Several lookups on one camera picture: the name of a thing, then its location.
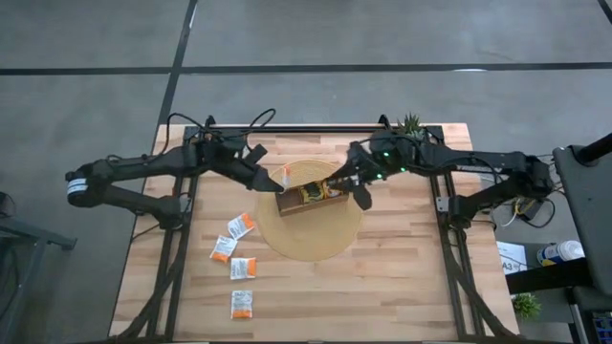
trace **small plant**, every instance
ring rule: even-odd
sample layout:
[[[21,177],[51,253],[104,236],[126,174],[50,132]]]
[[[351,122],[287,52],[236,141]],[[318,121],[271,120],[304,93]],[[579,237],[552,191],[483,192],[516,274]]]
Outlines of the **small plant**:
[[[529,293],[521,293],[513,299],[514,312],[523,319],[531,319],[539,315],[541,305],[537,298]]]
[[[420,126],[419,117],[412,115],[412,113],[405,116],[404,123],[398,119],[398,129],[396,132],[417,140],[422,140],[426,136],[425,129]]]

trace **woven mat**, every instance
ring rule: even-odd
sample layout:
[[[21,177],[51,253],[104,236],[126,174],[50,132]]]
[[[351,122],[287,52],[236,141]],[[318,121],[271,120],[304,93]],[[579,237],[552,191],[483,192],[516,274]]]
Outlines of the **woven mat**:
[[[322,180],[338,169],[323,161],[297,161],[288,166],[290,187]],[[282,168],[270,177],[281,183]],[[361,209],[352,196],[346,202],[280,217],[274,194],[262,192],[255,208],[257,227],[270,247],[286,257],[308,262],[344,251],[355,240],[361,218]]]

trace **black floor stripe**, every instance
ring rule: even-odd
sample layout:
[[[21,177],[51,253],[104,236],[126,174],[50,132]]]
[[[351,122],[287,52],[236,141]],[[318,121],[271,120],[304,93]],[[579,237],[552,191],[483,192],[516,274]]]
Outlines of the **black floor stripe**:
[[[162,102],[162,109],[160,115],[157,118],[158,123],[164,123],[170,115],[170,109],[172,108],[172,101],[174,100],[174,94],[176,93],[176,86],[179,83],[179,75],[181,74],[181,66],[183,66],[183,59],[185,58],[185,51],[187,49],[187,41],[189,40],[189,34],[191,33],[192,19],[195,13],[198,0],[189,0],[187,6],[187,12],[185,14],[185,20],[183,22],[183,30],[181,31],[181,39],[179,45],[176,48],[176,54],[174,55],[174,62],[172,63],[172,71],[168,79],[168,85],[165,88],[164,101]]]
[[[164,75],[170,67],[6,68],[0,75]]]
[[[175,63],[182,63],[186,44],[177,51]],[[385,73],[385,72],[503,72],[612,70],[612,62],[559,63],[441,63],[441,64],[356,64],[356,65],[265,65],[194,67],[118,67],[118,68],[44,68],[0,69],[0,75],[167,75],[171,84],[179,75],[251,75],[307,73]]]
[[[612,24],[612,10],[610,10],[610,5],[608,5],[606,0],[598,0],[600,3],[600,7],[605,13],[605,16],[608,17],[608,21]]]
[[[612,69],[612,62],[567,63],[456,63],[456,64],[374,64],[374,65],[277,65],[183,67],[185,75],[250,75],[274,73],[364,73],[364,72],[500,72],[571,71]]]

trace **sauce packet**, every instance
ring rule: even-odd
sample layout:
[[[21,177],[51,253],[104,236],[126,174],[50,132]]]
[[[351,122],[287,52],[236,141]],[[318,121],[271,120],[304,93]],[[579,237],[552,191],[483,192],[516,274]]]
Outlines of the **sauce packet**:
[[[234,290],[231,292],[231,318],[252,318],[252,290]]]
[[[231,258],[229,279],[255,278],[255,258]]]
[[[228,222],[228,231],[234,240],[242,238],[253,228],[255,228],[255,223],[247,213],[241,214]]]
[[[224,237],[223,235],[219,235],[217,244],[214,246],[214,250],[210,254],[210,258],[227,263],[237,244],[237,241]]]

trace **succulent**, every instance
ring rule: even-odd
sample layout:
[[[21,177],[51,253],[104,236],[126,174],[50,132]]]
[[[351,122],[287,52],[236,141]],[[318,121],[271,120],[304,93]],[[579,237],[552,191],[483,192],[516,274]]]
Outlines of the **succulent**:
[[[405,116],[404,123],[398,119],[398,129],[396,132],[422,140],[425,137],[425,130],[419,124],[419,116],[409,113]]]
[[[539,315],[541,305],[537,298],[530,293],[521,293],[514,296],[514,312],[523,319],[531,319]]]

